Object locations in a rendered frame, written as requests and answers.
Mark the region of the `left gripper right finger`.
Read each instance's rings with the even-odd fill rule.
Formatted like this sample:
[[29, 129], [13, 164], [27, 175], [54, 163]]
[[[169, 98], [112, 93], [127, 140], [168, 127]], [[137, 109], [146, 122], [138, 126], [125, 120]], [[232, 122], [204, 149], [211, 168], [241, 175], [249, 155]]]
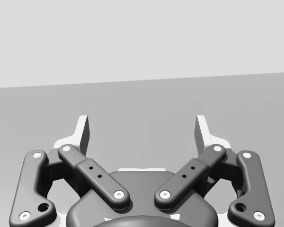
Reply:
[[231, 182], [237, 198], [230, 203], [227, 219], [235, 226], [274, 226], [270, 200], [260, 156], [249, 150], [235, 153], [230, 143], [213, 136], [205, 116], [195, 121], [198, 157], [188, 161], [154, 194], [160, 210], [171, 210], [191, 190], [204, 197], [220, 180]]

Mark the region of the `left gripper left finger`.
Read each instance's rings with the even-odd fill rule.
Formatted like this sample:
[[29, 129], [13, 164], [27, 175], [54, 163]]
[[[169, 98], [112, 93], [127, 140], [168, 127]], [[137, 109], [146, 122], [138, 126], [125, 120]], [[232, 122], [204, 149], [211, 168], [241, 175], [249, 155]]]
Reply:
[[33, 150], [24, 156], [10, 226], [53, 223], [57, 211], [47, 195], [53, 182], [60, 179], [65, 179], [80, 197], [93, 190], [113, 210], [130, 205], [129, 192], [96, 161], [86, 157], [89, 137], [88, 116], [81, 115], [74, 133], [57, 140], [50, 153]]

